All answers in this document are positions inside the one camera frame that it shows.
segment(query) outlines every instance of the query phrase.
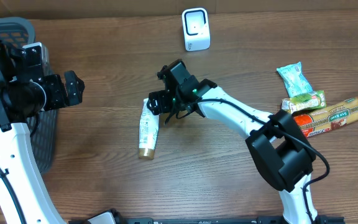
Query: wood grain surface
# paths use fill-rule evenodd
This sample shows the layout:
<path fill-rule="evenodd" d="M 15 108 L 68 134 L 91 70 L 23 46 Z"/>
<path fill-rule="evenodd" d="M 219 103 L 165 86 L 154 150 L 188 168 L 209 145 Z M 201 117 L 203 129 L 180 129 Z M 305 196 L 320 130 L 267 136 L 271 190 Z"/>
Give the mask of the wood grain surface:
<path fill-rule="evenodd" d="M 211 13 L 358 9 L 358 0 L 0 0 L 0 17 L 79 19 L 171 16 L 203 7 Z"/>
<path fill-rule="evenodd" d="M 218 121 L 193 114 L 160 123 L 155 159 L 137 158 L 142 100 L 163 88 L 155 72 L 177 58 L 198 80 L 272 113 L 288 96 L 276 68 L 299 61 L 328 105 L 358 95 L 358 10 L 211 15 L 211 48 L 191 53 L 180 16 L 32 23 L 55 72 L 74 70 L 86 85 L 81 105 L 60 110 L 56 156 L 44 175 L 66 220 L 109 208 L 152 218 L 282 214 L 244 140 Z M 358 223 L 358 122 L 310 142 L 331 165 L 311 186 L 316 209 Z M 324 172 L 321 161 L 313 165 L 315 177 Z"/>

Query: green package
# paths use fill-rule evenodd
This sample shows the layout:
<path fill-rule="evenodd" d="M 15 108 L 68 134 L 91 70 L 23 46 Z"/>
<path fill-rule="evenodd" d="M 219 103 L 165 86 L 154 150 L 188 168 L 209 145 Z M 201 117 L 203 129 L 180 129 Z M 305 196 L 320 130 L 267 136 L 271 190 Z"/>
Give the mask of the green package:
<path fill-rule="evenodd" d="M 320 109 L 326 106 L 324 91 L 318 90 L 283 99 L 282 109 L 292 114 L 296 111 Z"/>

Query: light blue wrapper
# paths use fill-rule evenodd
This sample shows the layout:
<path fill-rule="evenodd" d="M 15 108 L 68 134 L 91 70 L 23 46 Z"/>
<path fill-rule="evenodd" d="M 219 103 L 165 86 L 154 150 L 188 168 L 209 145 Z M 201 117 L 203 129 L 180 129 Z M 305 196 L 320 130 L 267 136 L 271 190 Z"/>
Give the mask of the light blue wrapper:
<path fill-rule="evenodd" d="M 302 63 L 287 65 L 277 68 L 278 73 L 284 80 L 285 88 L 290 97 L 313 91 L 311 85 L 302 74 Z"/>

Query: wooden table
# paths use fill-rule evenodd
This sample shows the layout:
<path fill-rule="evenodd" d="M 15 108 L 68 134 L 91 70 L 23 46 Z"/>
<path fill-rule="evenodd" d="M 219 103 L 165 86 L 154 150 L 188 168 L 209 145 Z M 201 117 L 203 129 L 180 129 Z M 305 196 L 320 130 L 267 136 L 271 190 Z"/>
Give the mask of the wooden table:
<path fill-rule="evenodd" d="M 358 10 L 209 19 L 211 48 L 192 53 L 183 46 L 180 16 L 32 22 L 53 69 L 74 70 L 86 85 L 81 105 L 60 110 L 55 161 L 44 175 L 64 219 L 109 208 L 153 218 L 282 214 L 244 140 L 217 121 L 193 114 L 161 124 L 155 159 L 138 159 L 142 100 L 163 88 L 155 72 L 177 58 L 198 80 L 272 113 L 288 96 L 275 70 L 298 61 L 329 105 L 357 96 Z M 315 207 L 358 223 L 358 122 L 310 142 L 331 165 L 329 177 L 311 187 Z M 315 177 L 324 171 L 321 161 L 313 165 Z"/>

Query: gold bottle cap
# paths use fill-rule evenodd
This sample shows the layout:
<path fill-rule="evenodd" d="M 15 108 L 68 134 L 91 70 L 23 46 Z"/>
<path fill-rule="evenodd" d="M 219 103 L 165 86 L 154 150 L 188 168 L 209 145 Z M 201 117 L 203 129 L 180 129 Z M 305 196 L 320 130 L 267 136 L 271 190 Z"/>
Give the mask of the gold bottle cap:
<path fill-rule="evenodd" d="M 140 148 L 139 158 L 141 159 L 154 159 L 154 149 Z"/>

